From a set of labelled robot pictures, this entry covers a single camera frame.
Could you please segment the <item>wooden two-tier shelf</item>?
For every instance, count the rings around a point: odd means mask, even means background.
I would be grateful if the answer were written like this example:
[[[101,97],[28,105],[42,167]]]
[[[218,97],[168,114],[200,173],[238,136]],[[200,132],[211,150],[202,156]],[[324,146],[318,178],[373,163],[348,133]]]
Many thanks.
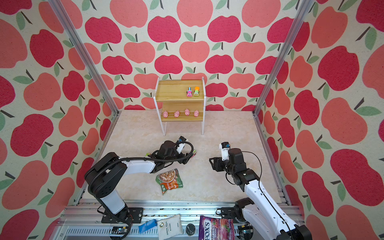
[[[192,88],[193,96],[187,97],[188,87]],[[194,96],[195,87],[200,88],[200,96]],[[168,122],[200,122],[201,133],[205,132],[206,117],[206,83],[205,78],[200,80],[162,80],[157,79],[155,93],[153,96],[157,115],[160,121],[163,135],[166,135]],[[190,115],[185,115],[185,110],[190,110]],[[194,117],[194,111],[199,111],[199,116]],[[169,116],[163,117],[163,112],[167,111]],[[174,112],[179,111],[180,116],[174,117]]]

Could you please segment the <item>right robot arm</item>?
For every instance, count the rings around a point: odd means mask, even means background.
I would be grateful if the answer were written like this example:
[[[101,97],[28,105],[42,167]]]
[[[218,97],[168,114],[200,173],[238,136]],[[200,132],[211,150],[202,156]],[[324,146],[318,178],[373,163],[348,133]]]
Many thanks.
[[[220,144],[219,149],[222,156],[209,159],[213,170],[231,176],[231,184],[239,186],[247,197],[236,201],[232,208],[217,209],[217,215],[249,223],[265,240],[312,239],[310,230],[299,226],[269,195],[261,175],[247,167],[241,149],[231,148],[228,142]]]

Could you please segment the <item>green orange mixer truck toy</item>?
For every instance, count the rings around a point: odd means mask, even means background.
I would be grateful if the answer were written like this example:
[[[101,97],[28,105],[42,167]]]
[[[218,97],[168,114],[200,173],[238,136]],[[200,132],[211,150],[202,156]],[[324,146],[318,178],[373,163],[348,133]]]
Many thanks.
[[[195,97],[199,97],[200,96],[200,88],[199,87],[195,87],[195,89],[194,89],[194,96]]]

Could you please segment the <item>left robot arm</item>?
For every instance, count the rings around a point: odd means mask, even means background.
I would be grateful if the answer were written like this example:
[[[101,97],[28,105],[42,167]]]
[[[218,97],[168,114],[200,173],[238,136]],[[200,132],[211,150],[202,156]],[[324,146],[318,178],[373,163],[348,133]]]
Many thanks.
[[[130,213],[116,186],[123,176],[138,173],[153,174],[172,165],[174,162],[187,164],[194,156],[194,146],[184,137],[175,143],[165,141],[159,150],[146,157],[121,158],[116,153],[110,152],[92,166],[84,176],[88,184],[88,192],[105,209],[100,212],[107,219],[107,223],[124,223],[131,225],[134,217]]]

